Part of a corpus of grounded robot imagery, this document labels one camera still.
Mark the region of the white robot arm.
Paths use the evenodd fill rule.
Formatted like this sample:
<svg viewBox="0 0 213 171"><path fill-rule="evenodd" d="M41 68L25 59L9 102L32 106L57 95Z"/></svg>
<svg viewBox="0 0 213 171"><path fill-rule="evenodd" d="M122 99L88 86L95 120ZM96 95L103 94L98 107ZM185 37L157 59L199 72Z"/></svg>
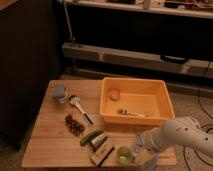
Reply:
<svg viewBox="0 0 213 171"><path fill-rule="evenodd" d="M144 151L156 155L174 145L189 147L213 158L213 134L204 132L194 117L169 119L160 127L137 133L133 154L136 158Z"/></svg>

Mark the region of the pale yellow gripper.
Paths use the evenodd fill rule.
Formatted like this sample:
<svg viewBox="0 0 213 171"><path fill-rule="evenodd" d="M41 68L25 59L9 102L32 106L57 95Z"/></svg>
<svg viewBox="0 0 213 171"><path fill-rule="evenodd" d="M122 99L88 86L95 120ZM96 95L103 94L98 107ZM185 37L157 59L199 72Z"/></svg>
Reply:
<svg viewBox="0 0 213 171"><path fill-rule="evenodd" d="M135 141L133 143L133 152L138 148L146 148L152 153L159 154L159 149L153 140L151 134L147 131L143 133L137 133Z"/></svg>

